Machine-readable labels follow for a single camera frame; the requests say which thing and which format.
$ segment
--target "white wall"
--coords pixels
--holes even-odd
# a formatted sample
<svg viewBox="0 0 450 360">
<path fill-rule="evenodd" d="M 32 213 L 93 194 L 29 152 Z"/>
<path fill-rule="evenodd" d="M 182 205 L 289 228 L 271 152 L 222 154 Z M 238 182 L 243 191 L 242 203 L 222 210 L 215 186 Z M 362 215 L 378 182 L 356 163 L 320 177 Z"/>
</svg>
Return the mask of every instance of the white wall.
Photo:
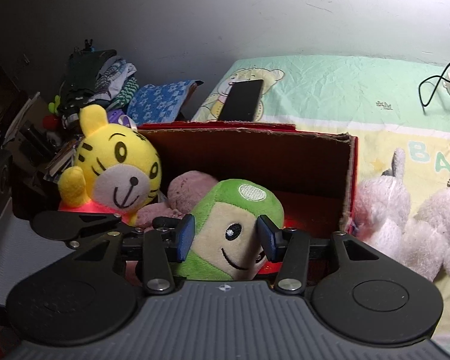
<svg viewBox="0 0 450 360">
<path fill-rule="evenodd" d="M 142 84 L 204 80 L 201 100 L 235 60 L 256 56 L 444 64 L 449 21 L 450 0 L 0 0 L 0 62 L 52 96 L 73 47 L 94 38 L 133 62 Z"/>
</svg>

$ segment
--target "blue floral pillow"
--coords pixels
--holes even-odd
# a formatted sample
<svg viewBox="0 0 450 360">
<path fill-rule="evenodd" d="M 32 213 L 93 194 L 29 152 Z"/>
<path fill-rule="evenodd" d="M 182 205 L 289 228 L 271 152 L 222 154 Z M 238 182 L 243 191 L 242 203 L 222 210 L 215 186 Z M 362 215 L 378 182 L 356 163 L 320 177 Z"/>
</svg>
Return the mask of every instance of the blue floral pillow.
<svg viewBox="0 0 450 360">
<path fill-rule="evenodd" d="M 161 86 L 145 85 L 130 100 L 127 115 L 137 126 L 144 123 L 173 122 L 190 90 L 202 84 L 203 81 L 190 80 Z"/>
</svg>

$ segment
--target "fluffy white stuffed animal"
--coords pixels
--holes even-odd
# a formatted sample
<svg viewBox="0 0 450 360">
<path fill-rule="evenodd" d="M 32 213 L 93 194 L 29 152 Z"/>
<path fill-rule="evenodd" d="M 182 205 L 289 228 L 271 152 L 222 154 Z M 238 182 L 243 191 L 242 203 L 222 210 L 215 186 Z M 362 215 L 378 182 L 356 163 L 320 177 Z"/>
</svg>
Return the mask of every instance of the fluffy white stuffed animal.
<svg viewBox="0 0 450 360">
<path fill-rule="evenodd" d="M 442 266 L 450 275 L 450 179 L 408 221 L 399 261 L 430 281 Z"/>
<path fill-rule="evenodd" d="M 362 181 L 355 196 L 356 236 L 381 253 L 397 259 L 410 214 L 410 194 L 403 184 L 405 152 L 396 149 L 391 169 Z"/>
</svg>

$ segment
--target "pink plush head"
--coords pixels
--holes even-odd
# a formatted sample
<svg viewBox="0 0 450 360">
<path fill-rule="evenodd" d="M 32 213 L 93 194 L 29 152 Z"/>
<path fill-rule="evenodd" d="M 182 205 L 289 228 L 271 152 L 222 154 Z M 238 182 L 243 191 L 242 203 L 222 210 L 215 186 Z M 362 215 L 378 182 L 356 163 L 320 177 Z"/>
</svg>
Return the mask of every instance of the pink plush head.
<svg viewBox="0 0 450 360">
<path fill-rule="evenodd" d="M 191 170 L 174 178 L 168 187 L 168 204 L 188 214 L 210 192 L 218 180 L 206 173 Z"/>
</svg>

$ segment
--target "gray ribbed surface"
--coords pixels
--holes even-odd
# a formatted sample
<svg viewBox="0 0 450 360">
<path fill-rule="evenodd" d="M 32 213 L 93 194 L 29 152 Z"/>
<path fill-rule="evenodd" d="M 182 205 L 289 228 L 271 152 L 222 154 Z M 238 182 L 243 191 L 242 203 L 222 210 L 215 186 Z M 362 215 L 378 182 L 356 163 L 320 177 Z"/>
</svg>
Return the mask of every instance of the gray ribbed surface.
<svg viewBox="0 0 450 360">
<path fill-rule="evenodd" d="M 7 360 L 449 359 L 431 342 L 394 349 L 349 343 L 320 325 L 303 300 L 265 282 L 231 282 L 228 292 L 221 284 L 190 281 L 150 298 L 128 326 L 97 343 L 54 349 L 24 342 Z"/>
<path fill-rule="evenodd" d="M 0 216 L 0 306 L 24 278 L 65 257 L 72 250 L 63 242 L 37 235 L 30 222 L 13 215 L 12 199 Z"/>
</svg>

